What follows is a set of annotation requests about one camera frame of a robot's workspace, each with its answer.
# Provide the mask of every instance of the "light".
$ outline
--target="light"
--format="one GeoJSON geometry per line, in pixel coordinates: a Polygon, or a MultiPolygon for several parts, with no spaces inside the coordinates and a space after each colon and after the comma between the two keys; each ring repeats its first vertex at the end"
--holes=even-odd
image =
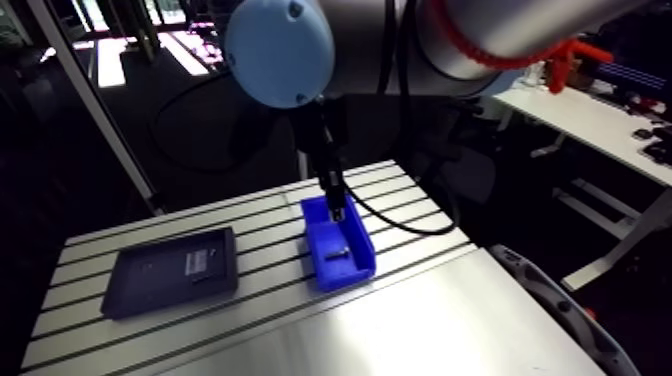
{"type": "Polygon", "coordinates": [[[124,39],[101,39],[98,41],[98,87],[126,84],[121,66],[121,53],[126,50],[124,39]]]}
{"type": "Polygon", "coordinates": [[[75,12],[77,13],[77,17],[79,17],[79,21],[84,25],[84,31],[87,33],[91,31],[91,28],[89,27],[89,24],[86,23],[86,20],[84,20],[84,14],[82,13],[82,9],[79,7],[79,4],[77,4],[76,1],[72,1],[72,6],[75,7],[75,12]]]}
{"type": "Polygon", "coordinates": [[[159,34],[159,40],[164,47],[173,55],[175,60],[177,60],[184,69],[189,72],[192,76],[202,76],[208,74],[208,70],[198,61],[196,58],[191,56],[187,50],[184,49],[175,39],[170,35],[161,33],[159,34]]]}
{"type": "Polygon", "coordinates": [[[44,51],[44,55],[40,58],[40,63],[44,63],[48,58],[54,55],[56,55],[56,50],[53,47],[47,48],[47,50],[44,51]]]}

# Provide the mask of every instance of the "white desk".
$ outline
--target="white desk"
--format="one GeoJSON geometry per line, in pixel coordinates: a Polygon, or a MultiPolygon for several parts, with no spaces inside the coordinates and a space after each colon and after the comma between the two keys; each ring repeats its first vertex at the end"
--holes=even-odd
{"type": "Polygon", "coordinates": [[[572,88],[553,95],[543,87],[521,85],[494,98],[668,187],[637,218],[632,230],[614,249],[566,276],[562,282],[567,288],[576,290],[611,269],[616,261],[672,213],[672,190],[669,188],[672,186],[672,168],[654,163],[641,154],[640,150],[648,142],[631,137],[637,129],[651,129],[648,120],[630,116],[572,88]]]}
{"type": "MultiPolygon", "coordinates": [[[[346,173],[393,220],[450,223],[393,162],[346,173]]],[[[602,375],[459,229],[413,235],[366,214],[376,276],[315,290],[299,200],[313,180],[70,239],[33,330],[25,375],[602,375]],[[232,226],[239,287],[114,322],[99,313],[116,248],[232,226]]]]}

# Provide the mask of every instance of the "robotic arm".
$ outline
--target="robotic arm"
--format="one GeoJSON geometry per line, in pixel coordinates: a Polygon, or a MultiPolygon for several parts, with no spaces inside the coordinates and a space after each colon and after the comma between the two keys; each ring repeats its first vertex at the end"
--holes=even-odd
{"type": "Polygon", "coordinates": [[[303,126],[313,134],[308,144],[318,145],[304,151],[338,220],[345,189],[320,115],[325,99],[492,95],[510,87],[520,69],[558,51],[605,59],[588,46],[561,43],[644,2],[244,0],[220,35],[233,76],[250,96],[323,123],[317,131],[303,126]]]}

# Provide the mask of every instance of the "desk leg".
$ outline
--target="desk leg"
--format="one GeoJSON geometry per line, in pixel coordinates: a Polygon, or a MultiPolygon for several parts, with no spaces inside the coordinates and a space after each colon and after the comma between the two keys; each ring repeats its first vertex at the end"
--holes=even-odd
{"type": "Polygon", "coordinates": [[[299,179],[308,179],[308,155],[302,151],[296,151],[296,160],[299,163],[299,179]]]}
{"type": "Polygon", "coordinates": [[[672,213],[672,188],[666,188],[656,201],[637,219],[630,233],[609,253],[562,279],[570,291],[585,286],[611,269],[640,240],[660,226],[672,213]]]}

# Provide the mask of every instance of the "screw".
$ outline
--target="screw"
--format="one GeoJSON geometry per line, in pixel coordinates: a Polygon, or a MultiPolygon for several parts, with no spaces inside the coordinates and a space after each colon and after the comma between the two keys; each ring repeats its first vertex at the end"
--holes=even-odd
{"type": "Polygon", "coordinates": [[[303,6],[297,2],[289,3],[289,15],[292,18],[298,18],[303,13],[303,6]]]}

